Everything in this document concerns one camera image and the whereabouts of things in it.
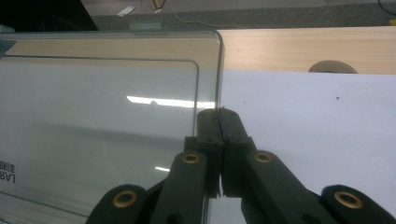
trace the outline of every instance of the wooden table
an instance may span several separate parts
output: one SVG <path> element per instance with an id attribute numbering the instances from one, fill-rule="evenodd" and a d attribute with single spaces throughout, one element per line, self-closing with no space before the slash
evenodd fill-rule
<path id="1" fill-rule="evenodd" d="M 225 69 L 307 72 L 336 60 L 363 74 L 396 75 L 396 27 L 219 31 Z"/>
<path id="2" fill-rule="evenodd" d="M 219 33 L 225 46 L 224 69 L 307 72 L 315 63 L 336 60 L 351 65 L 360 74 L 396 74 L 396 27 L 220 30 Z M 209 44 L 204 46 L 211 46 L 210 41 L 216 40 L 207 41 Z M 163 45 L 172 47 L 169 51 L 156 50 Z M 199 55 L 200 51 L 207 55 L 210 50 L 217 54 L 216 49 L 195 48 L 191 42 L 126 37 L 63 42 L 23 40 L 7 54 L 137 58 L 167 58 L 171 54 L 207 63 L 213 59 Z"/>

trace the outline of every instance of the white paper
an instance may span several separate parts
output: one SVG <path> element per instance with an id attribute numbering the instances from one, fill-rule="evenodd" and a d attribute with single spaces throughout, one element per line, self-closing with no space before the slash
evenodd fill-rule
<path id="1" fill-rule="evenodd" d="M 117 16 L 124 17 L 125 15 L 127 15 L 130 12 L 132 12 L 133 10 L 134 10 L 134 7 L 128 6 L 125 9 L 123 9 L 121 12 L 119 12 L 117 14 Z"/>
<path id="2" fill-rule="evenodd" d="M 225 70 L 221 105 L 306 188 L 347 185 L 396 216 L 395 96 L 394 75 Z M 243 220 L 240 200 L 213 200 L 210 220 Z"/>

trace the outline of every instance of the clear plastic container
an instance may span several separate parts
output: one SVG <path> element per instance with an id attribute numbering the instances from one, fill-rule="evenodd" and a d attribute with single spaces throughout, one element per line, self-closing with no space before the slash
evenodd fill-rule
<path id="1" fill-rule="evenodd" d="M 84 223 L 166 178 L 219 103 L 222 51 L 214 32 L 0 35 L 0 218 Z"/>

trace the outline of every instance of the dark object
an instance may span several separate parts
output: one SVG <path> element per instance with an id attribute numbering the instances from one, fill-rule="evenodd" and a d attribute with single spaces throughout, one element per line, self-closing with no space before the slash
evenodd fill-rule
<path id="1" fill-rule="evenodd" d="M 247 224 L 396 224 L 388 212 L 355 189 L 328 187 L 321 197 L 306 189 L 275 154 L 256 149 L 235 112 L 204 110 L 197 120 L 198 136 L 186 137 L 185 152 L 176 156 L 164 183 L 142 197 L 143 205 L 118 207 L 125 209 L 119 211 L 114 200 L 125 189 L 115 188 L 87 223 L 205 223 L 207 199 L 217 196 L 221 173 L 224 194 L 242 198 Z M 112 222 L 95 222 L 104 216 Z"/>
<path id="2" fill-rule="evenodd" d="M 336 223 L 275 154 L 250 152 L 246 177 L 272 223 Z"/>
<path id="3" fill-rule="evenodd" d="M 203 223 L 206 156 L 180 153 L 163 185 L 150 224 Z"/>
<path id="4" fill-rule="evenodd" d="M 147 193 L 134 185 L 109 191 L 93 209 L 87 224 L 127 224 L 144 221 Z"/>
<path id="5" fill-rule="evenodd" d="M 396 16 L 396 12 L 389 11 L 386 8 L 384 8 L 384 6 L 382 6 L 381 0 L 378 0 L 378 5 L 381 7 L 382 10 L 388 12 L 389 14 Z"/>
<path id="6" fill-rule="evenodd" d="M 325 188 L 320 203 L 341 224 L 395 223 L 395 219 L 381 206 L 363 193 L 346 186 Z"/>
<path id="7" fill-rule="evenodd" d="M 79 0 L 2 0 L 0 24 L 16 32 L 97 31 Z"/>
<path id="8" fill-rule="evenodd" d="M 309 68 L 309 72 L 358 74 L 358 72 L 349 64 L 334 60 L 326 60 L 315 63 L 311 68 Z"/>

